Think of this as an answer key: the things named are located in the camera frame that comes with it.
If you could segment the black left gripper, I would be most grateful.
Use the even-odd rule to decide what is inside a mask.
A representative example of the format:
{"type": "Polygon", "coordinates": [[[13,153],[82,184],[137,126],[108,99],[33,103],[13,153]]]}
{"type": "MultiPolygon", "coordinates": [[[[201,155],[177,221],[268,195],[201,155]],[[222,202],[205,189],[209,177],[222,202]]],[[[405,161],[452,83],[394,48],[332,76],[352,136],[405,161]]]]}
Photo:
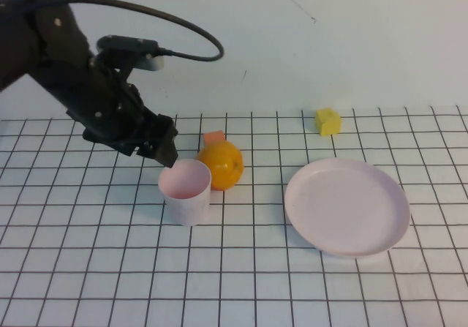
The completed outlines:
{"type": "Polygon", "coordinates": [[[155,157],[171,168],[178,159],[174,120],[152,113],[139,91],[127,82],[145,55],[99,54],[84,64],[55,61],[49,70],[49,92],[80,122],[83,138],[127,156],[155,157]]]}

